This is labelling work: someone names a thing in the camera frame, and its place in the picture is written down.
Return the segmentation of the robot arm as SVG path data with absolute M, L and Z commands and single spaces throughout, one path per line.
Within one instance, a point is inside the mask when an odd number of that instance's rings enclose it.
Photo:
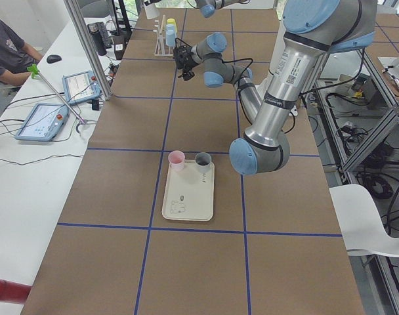
M 290 147 L 282 128 L 319 56 L 364 49 L 375 34 L 376 1 L 288 1 L 283 10 L 285 27 L 281 53 L 266 92 L 259 95 L 251 70 L 222 59 L 227 47 L 216 32 L 190 46 L 176 39 L 174 59 L 181 77 L 193 78 L 203 64 L 207 87 L 234 86 L 251 125 L 229 149 L 233 168 L 241 175 L 281 169 Z
M 249 1 L 241 0 L 195 0 L 194 9 L 198 9 L 205 18 L 211 17 L 216 10 L 228 7 L 233 4 L 248 4 Z

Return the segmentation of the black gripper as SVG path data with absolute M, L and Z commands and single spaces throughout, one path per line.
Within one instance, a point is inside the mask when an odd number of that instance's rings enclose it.
M 143 0 L 145 6 L 149 6 L 155 3 L 159 3 L 160 0 Z
M 192 55 L 192 46 L 189 45 L 175 47 L 173 50 L 173 57 L 177 67 L 177 77 L 183 78 L 184 81 L 189 81 L 195 76 L 193 72 L 195 61 Z

